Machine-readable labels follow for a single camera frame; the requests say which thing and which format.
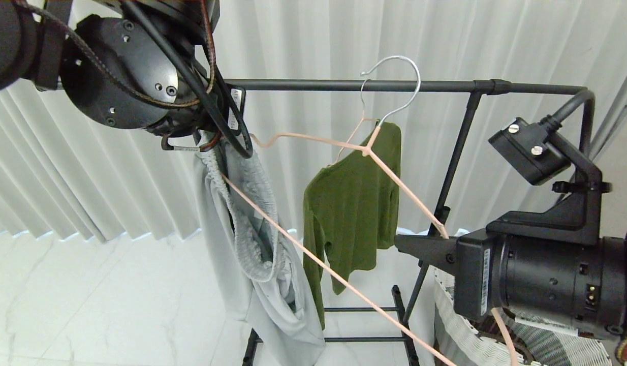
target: white curtain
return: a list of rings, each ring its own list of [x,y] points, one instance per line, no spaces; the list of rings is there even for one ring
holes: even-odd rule
[[[75,0],[71,24],[93,12],[113,16]],[[401,54],[418,63],[426,80],[585,85],[597,95],[595,129],[619,91],[627,93],[621,88],[627,1],[620,0],[234,0],[221,2],[214,39],[227,78],[358,79],[380,58]],[[413,72],[390,61],[371,77],[411,79]],[[383,116],[408,97],[369,93],[367,114]],[[486,140],[512,118],[535,122],[567,99],[483,97],[447,202],[450,231],[478,229],[507,210],[553,202],[549,185],[528,185]],[[422,93],[390,120],[402,129],[402,180],[431,208],[466,102],[465,94]],[[279,131],[344,140],[360,106],[357,93],[250,92],[245,119],[263,140]],[[562,130],[575,142],[580,116],[574,113]],[[257,150],[285,224],[299,227],[302,192],[336,148],[291,139]],[[122,232],[156,238],[176,232],[184,238],[198,229],[194,194],[190,153],[163,152],[146,132],[95,123],[62,91],[40,93],[30,81],[18,81],[0,92],[0,231],[77,232],[99,240]],[[429,225],[407,197],[400,208],[400,226],[421,231]]]

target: gray pants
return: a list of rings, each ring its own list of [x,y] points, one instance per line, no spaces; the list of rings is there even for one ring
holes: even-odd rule
[[[228,317],[248,322],[283,366],[312,366],[325,339],[300,258],[221,177],[277,221],[258,157],[243,159],[226,141],[196,155],[200,224]]]

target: clothing rack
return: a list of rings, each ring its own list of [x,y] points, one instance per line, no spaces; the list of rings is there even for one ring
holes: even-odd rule
[[[316,80],[316,79],[228,79],[228,83],[241,86],[246,90],[271,90],[271,91],[318,91],[318,92],[358,92],[361,90],[363,80]],[[416,88],[416,81],[395,81],[395,80],[370,80],[365,83],[363,90],[365,92],[412,92]],[[507,93],[527,93],[527,94],[548,94],[548,95],[575,95],[581,90],[586,89],[584,86],[569,85],[545,85],[545,84],[524,84],[511,83],[501,79],[491,80],[474,80],[474,81],[422,81],[420,92],[425,93],[469,93],[466,111],[460,125],[460,131],[451,154],[449,167],[442,183],[441,194],[437,199],[434,215],[443,224],[446,222],[450,208],[446,206],[447,196],[453,181],[453,176],[458,167],[458,160],[462,155],[462,149],[467,140],[467,134],[472,126],[474,114],[478,109],[479,102],[483,95],[503,95]],[[583,120],[587,120],[588,128],[583,128],[580,136],[580,144],[583,141],[589,141],[591,137],[591,119],[593,117],[593,108],[591,115],[583,116]],[[436,227],[430,225],[429,236],[439,236]],[[418,262],[420,271],[418,278],[413,287],[413,293],[409,299],[409,303],[404,309],[399,287],[392,287],[392,296],[395,303],[394,307],[382,308],[388,312],[396,312],[399,322],[405,327],[409,327],[409,319],[415,303],[417,302],[420,289],[424,281],[429,264],[420,260]],[[372,308],[325,308],[326,313],[340,312],[371,312]],[[401,337],[341,337],[341,338],[325,338],[327,342],[402,342],[406,350],[409,360],[409,366],[419,366],[418,354],[415,349],[413,340],[408,335],[402,333]],[[258,343],[262,339],[253,331],[250,332],[246,353],[242,360],[242,366],[252,366],[255,360]]]

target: floor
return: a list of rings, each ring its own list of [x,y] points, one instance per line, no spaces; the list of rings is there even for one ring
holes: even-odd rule
[[[124,235],[109,243],[53,234],[0,235],[0,366],[241,364],[250,328],[225,319],[200,233],[183,241]],[[407,301],[417,260],[396,248],[380,251],[374,271],[350,281],[382,306],[398,284]],[[327,306],[363,306],[349,291],[330,291]],[[413,331],[432,339],[429,289],[422,290]],[[398,336],[379,315],[333,314],[325,335]],[[418,347],[421,364],[432,356]],[[276,366],[258,349],[257,366]],[[404,366],[401,344],[329,344],[317,366]]]

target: green sweater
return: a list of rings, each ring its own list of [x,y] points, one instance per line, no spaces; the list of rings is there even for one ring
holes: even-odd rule
[[[401,131],[383,123],[372,151],[399,176]],[[355,269],[377,264],[377,248],[395,241],[399,212],[399,187],[369,156],[353,151],[337,164],[325,167],[304,191],[304,246],[345,280]],[[304,256],[304,272],[311,286],[320,322],[325,328],[325,308],[320,281],[323,269]],[[332,278],[336,294],[344,285]]]

